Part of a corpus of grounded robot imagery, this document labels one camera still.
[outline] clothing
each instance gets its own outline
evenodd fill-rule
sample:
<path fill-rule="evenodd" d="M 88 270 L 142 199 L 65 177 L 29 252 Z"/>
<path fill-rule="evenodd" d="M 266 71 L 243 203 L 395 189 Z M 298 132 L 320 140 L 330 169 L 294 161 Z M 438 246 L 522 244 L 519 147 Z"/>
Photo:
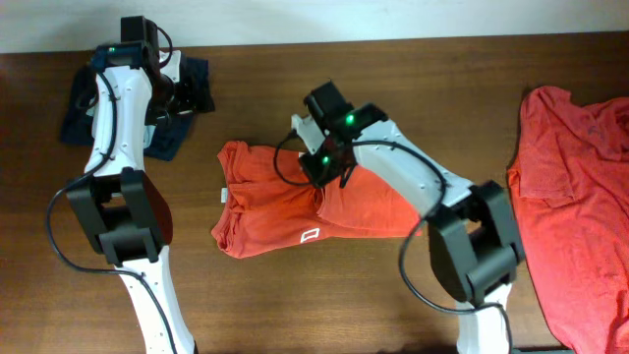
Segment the clothing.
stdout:
<path fill-rule="evenodd" d="M 548 327 L 576 353 L 629 353 L 629 98 L 538 88 L 521 128 L 509 187 Z"/>
<path fill-rule="evenodd" d="M 357 167 L 345 189 L 333 181 L 324 189 L 284 183 L 273 169 L 273 147 L 229 142 L 218 154 L 229 192 L 212 235 L 235 258 L 328 237 L 403 237 L 418 222 L 413 207 L 370 171 Z M 307 182 L 299 153 L 281 150 L 278 167 L 286 178 Z"/>

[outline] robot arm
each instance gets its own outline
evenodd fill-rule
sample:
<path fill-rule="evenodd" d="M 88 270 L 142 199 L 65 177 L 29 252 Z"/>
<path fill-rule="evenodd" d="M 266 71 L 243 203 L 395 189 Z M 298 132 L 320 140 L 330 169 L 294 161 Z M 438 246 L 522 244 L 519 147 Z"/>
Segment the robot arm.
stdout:
<path fill-rule="evenodd" d="M 143 331 L 146 352 L 192 354 L 198 350 L 184 323 L 170 276 L 170 209 L 144 173 L 143 149 L 150 145 L 156 125 L 168 127 L 179 114 L 194 110 L 198 102 L 186 82 L 186 58 L 180 51 L 160 53 L 157 31 L 144 17 L 123 18 L 122 42 L 96 49 L 91 68 L 107 83 L 96 76 L 94 145 L 86 172 L 109 158 L 85 184 L 70 190 L 68 199 L 92 248 L 116 269 L 140 274 L 159 303 L 163 315 L 138 280 L 121 275 Z M 111 93 L 116 99 L 115 130 Z M 112 134 L 114 148 L 106 155 Z M 122 200 L 123 205 L 111 206 L 114 199 Z"/>
<path fill-rule="evenodd" d="M 354 109 L 332 83 L 313 90 L 305 104 L 311 115 L 294 115 L 292 127 L 308 148 L 300 163 L 310 181 L 322 187 L 340 176 L 344 185 L 356 165 L 375 173 L 426 219 L 430 265 L 457 307 L 506 306 L 525 255 L 502 188 L 492 181 L 475 186 L 446 170 L 409 142 L 384 112 L 372 104 Z M 468 219 L 481 224 L 471 234 Z M 508 347 L 498 310 L 460 318 L 460 353 L 505 353 Z"/>

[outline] white logo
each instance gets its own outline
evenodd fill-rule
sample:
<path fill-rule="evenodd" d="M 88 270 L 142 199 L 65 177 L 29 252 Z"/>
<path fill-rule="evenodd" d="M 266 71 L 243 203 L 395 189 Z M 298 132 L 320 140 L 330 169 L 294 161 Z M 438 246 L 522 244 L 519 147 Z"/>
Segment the white logo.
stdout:
<path fill-rule="evenodd" d="M 304 242 L 306 242 L 306 241 L 308 241 L 308 240 L 310 240 L 312 238 L 317 238 L 318 237 L 318 231 L 319 231 L 319 228 L 308 230 L 308 231 L 304 232 L 302 234 L 302 242 L 301 243 L 304 243 Z"/>

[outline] brown wooden surface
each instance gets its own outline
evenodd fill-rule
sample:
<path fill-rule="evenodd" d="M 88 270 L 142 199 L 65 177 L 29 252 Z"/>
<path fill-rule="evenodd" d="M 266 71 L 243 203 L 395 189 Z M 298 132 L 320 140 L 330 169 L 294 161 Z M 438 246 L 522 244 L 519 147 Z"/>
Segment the brown wooden surface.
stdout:
<path fill-rule="evenodd" d="M 210 60 L 215 113 L 200 116 L 172 162 L 146 160 L 175 224 L 171 269 L 201 353 L 348 352 L 453 344 L 457 321 L 413 298 L 396 268 L 399 240 L 330 239 L 238 261 L 209 229 L 223 209 L 215 158 L 229 140 L 274 145 L 302 98 L 329 78 L 356 104 L 373 101 L 453 172 L 504 184 L 523 92 L 556 85 L 581 103 L 629 94 L 627 33 L 188 48 Z M 87 147 L 57 141 L 74 73 L 89 54 L 0 56 L 0 351 L 142 353 L 119 278 L 75 273 L 52 254 L 45 206 L 83 170 Z M 64 201 L 58 242 L 81 265 L 104 266 Z M 426 293 L 425 239 L 408 269 Z M 526 268 L 509 299 L 517 346 L 552 346 Z"/>

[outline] white wall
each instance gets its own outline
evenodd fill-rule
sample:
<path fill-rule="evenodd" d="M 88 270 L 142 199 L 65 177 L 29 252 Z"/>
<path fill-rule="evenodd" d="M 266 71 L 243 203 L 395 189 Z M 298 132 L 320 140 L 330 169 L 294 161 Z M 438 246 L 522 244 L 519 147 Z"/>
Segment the white wall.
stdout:
<path fill-rule="evenodd" d="M 93 48 L 133 15 L 176 46 L 629 30 L 627 0 L 0 0 L 0 52 Z"/>

